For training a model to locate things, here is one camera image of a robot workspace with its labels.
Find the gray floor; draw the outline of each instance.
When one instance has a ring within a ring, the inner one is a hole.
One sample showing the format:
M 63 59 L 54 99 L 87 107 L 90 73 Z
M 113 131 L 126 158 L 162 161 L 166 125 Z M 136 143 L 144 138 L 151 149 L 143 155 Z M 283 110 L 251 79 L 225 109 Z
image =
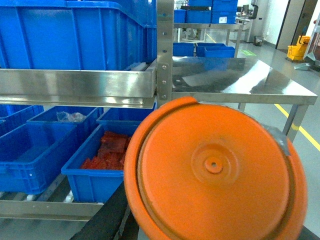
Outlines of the gray floor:
M 224 33 L 214 34 L 217 42 L 224 41 Z M 295 63 L 285 60 L 286 54 L 277 51 L 269 46 L 257 47 L 253 44 L 241 44 L 239 52 L 240 58 L 246 56 L 241 50 L 249 50 L 257 57 L 274 69 L 282 72 L 292 78 L 307 89 L 320 95 L 320 78 L 319 73 L 313 71 L 296 71 Z M 302 126 L 318 142 L 320 142 L 320 100 L 315 106 L 311 106 Z M 290 106 L 282 106 L 288 112 Z M 278 127 L 284 127 L 286 117 L 274 106 L 264 104 L 248 104 L 246 112 L 258 121 Z M 308 183 L 308 211 L 305 220 L 305 226 L 320 237 L 320 152 L 299 132 L 295 141 L 296 147 L 302 163 Z M 41 221 L 41 220 L 0 220 L 0 239 L 15 240 L 68 240 L 74 233 L 79 231 L 85 223 L 83 222 L 66 222 L 66 221 Z

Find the blue crate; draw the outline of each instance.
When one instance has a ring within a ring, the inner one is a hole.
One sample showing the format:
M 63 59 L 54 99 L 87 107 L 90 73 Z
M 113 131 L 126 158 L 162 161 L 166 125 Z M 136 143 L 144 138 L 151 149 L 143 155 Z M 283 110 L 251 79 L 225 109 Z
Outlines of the blue crate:
M 125 70 L 144 60 L 144 27 L 116 2 L 0 0 L 0 67 Z
M 99 125 L 61 169 L 67 175 L 74 199 L 79 202 L 106 202 L 124 180 L 121 170 L 79 169 L 86 158 L 92 159 L 100 148 L 105 131 L 132 136 L 138 125 L 128 123 Z
M 157 109 L 157 104 L 154 103 L 152 109 L 139 108 L 110 108 L 96 121 L 98 124 L 104 125 L 109 122 L 122 122 L 139 125 L 149 114 Z
M 32 117 L 40 114 L 44 111 L 43 106 L 26 106 L 26 108 L 22 108 L 22 110 L 19 110 L 7 117 L 4 117 L 3 122 L 0 127 L 0 136 L 12 131 L 13 129 L 16 129 L 17 127 L 21 126 L 22 124 L 25 124 L 27 120 L 31 119 Z
M 174 10 L 174 22 L 184 24 L 186 22 L 187 10 L 178 9 Z
M 0 137 L 7 133 L 5 122 L 6 122 L 5 120 L 0 119 Z
M 205 57 L 205 48 L 206 47 L 226 47 L 227 45 L 223 43 L 197 43 L 196 46 L 196 56 L 197 57 Z
M 42 193 L 78 149 L 72 125 L 24 124 L 0 137 L 0 192 Z
M 234 24 L 237 11 L 212 11 L 212 24 Z
M 82 122 L 59 122 L 57 112 L 67 112 L 69 114 L 81 113 L 85 115 Z M 97 119 L 103 114 L 102 107 L 86 107 L 86 106 L 55 106 L 27 121 L 28 124 L 63 124 L 76 126 L 79 140 L 83 143 L 92 131 L 97 127 Z
M 173 43 L 173 56 L 176 57 L 193 57 L 194 56 L 194 44 L 193 43 Z
M 189 6 L 192 7 L 211 7 L 215 0 L 189 0 Z
M 157 58 L 157 26 L 145 29 L 147 40 L 146 62 L 152 63 Z
M 232 46 L 207 46 L 204 48 L 206 58 L 234 58 L 235 48 Z
M 26 109 L 30 107 L 30 105 L 5 105 L 0 104 L 0 119 L 4 119 L 9 115 L 12 115 L 22 109 Z
M 213 0 L 212 11 L 214 12 L 236 12 L 238 0 Z
M 187 10 L 186 22 L 189 24 L 209 24 L 211 22 L 211 11 Z

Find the red food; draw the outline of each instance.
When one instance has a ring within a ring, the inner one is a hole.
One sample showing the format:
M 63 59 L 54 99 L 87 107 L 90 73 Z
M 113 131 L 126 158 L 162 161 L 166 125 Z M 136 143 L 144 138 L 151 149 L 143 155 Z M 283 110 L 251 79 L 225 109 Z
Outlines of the red food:
M 127 139 L 128 136 L 125 134 L 117 134 L 114 133 L 112 131 L 105 131 L 104 135 L 102 136 L 102 138 L 100 139 L 101 143 L 104 144 L 106 142 L 108 142 L 110 139 Z
M 125 158 L 126 158 L 126 154 L 123 154 L 122 157 L 121 157 L 121 160 L 120 160 L 120 163 L 122 166 L 125 165 Z
M 81 165 L 80 169 L 88 169 L 91 164 L 90 158 L 87 158 L 84 163 Z
M 131 137 L 106 131 L 100 139 L 101 146 L 97 156 L 92 160 L 87 158 L 81 165 L 81 169 L 93 170 L 123 170 L 126 150 Z
M 106 150 L 111 153 L 124 153 L 127 143 L 126 138 L 105 138 L 107 141 L 101 144 L 100 149 Z
M 126 143 L 125 143 L 125 150 L 127 150 L 128 146 L 129 146 L 129 143 L 131 141 L 131 137 L 128 137 L 128 139 L 126 140 Z

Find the orange plastic lid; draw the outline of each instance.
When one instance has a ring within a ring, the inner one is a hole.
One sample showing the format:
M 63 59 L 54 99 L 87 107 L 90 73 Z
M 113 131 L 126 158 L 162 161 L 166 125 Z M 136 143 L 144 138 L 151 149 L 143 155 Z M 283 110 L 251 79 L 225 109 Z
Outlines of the orange plastic lid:
M 240 111 L 174 100 L 128 147 L 124 183 L 151 240 L 296 239 L 307 209 L 299 157 Z

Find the steel table leg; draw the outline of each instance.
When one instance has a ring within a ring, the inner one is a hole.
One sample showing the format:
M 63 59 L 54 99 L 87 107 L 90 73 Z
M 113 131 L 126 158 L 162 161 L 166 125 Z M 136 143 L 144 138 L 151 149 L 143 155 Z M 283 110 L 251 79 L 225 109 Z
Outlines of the steel table leg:
M 238 35 L 236 37 L 236 44 L 235 44 L 235 53 L 234 53 L 234 57 L 237 58 L 238 57 L 238 52 L 239 52 L 239 46 L 240 46 L 240 41 L 241 41 L 241 33 L 242 30 L 244 29 L 243 25 L 240 25 L 239 30 L 238 30 Z
M 226 33 L 226 40 L 225 40 L 225 45 L 229 45 L 229 40 L 230 40 L 230 29 L 228 29 Z
M 239 103 L 238 109 L 239 109 L 240 111 L 244 112 L 245 109 L 246 109 L 246 103 Z
M 292 106 L 288 120 L 286 121 L 283 129 L 283 133 L 287 135 L 287 137 L 291 140 L 291 142 L 294 141 L 307 110 L 308 110 L 308 105 Z

